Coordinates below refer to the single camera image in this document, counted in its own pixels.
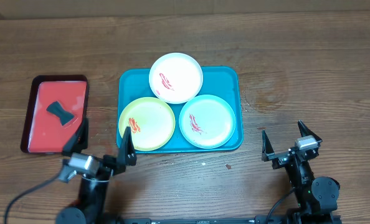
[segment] black cable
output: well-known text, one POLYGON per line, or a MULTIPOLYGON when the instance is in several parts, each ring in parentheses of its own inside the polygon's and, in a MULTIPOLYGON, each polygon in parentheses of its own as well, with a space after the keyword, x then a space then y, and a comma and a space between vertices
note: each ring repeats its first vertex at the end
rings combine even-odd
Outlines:
POLYGON ((13 206, 13 204, 14 204, 16 201, 18 201, 21 197, 23 197, 23 196, 25 196, 25 195, 27 195, 27 194, 29 194, 29 193, 33 192, 33 191, 36 191, 36 190, 38 190, 38 189, 41 189, 41 188, 45 187, 46 185, 48 185, 48 184, 52 183, 54 180, 56 180, 56 179, 59 177, 60 171, 59 171, 55 176, 53 176, 53 178, 51 178, 51 179, 49 179, 49 180, 45 181, 44 183, 41 183, 41 184, 39 184, 39 185, 37 185, 37 186, 32 187, 32 188, 30 188, 29 190, 26 190, 25 192, 23 192, 23 193, 19 194, 19 195, 18 195, 18 196, 16 196, 13 200, 11 200, 11 202, 9 203, 9 205, 6 207, 6 210, 5 210, 5 215, 4 215, 4 224, 7 224, 8 213, 9 213, 9 211, 10 211, 11 207, 13 206))
POLYGON ((273 211, 289 196, 291 195, 294 191, 296 190, 296 188, 292 188, 289 193, 285 194, 281 199, 279 199, 271 208, 270 212, 268 212, 268 215, 267 215, 267 219, 265 220, 265 224, 268 224, 269 220, 270 220, 270 217, 273 213, 273 211))

